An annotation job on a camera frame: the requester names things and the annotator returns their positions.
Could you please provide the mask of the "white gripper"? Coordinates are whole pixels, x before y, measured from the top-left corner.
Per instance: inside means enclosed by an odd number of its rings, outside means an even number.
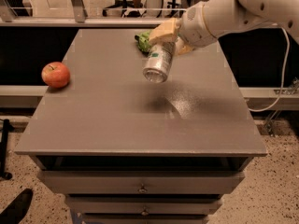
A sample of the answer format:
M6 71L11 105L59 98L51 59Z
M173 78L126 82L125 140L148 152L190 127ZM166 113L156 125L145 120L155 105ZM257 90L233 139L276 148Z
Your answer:
M174 42L175 55L192 52L194 48L203 48L217 41L208 31L204 19L204 2L189 7L180 19L171 18L154 28L149 34L149 44Z

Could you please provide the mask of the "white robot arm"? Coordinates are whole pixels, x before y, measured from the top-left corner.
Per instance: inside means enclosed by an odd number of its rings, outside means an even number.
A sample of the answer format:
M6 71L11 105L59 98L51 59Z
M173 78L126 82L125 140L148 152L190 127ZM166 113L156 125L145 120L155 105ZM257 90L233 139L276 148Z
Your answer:
M208 0L189 8L179 19L169 19L153 29L149 43L179 42L203 48L220 37L243 33L275 23L299 41L299 0Z

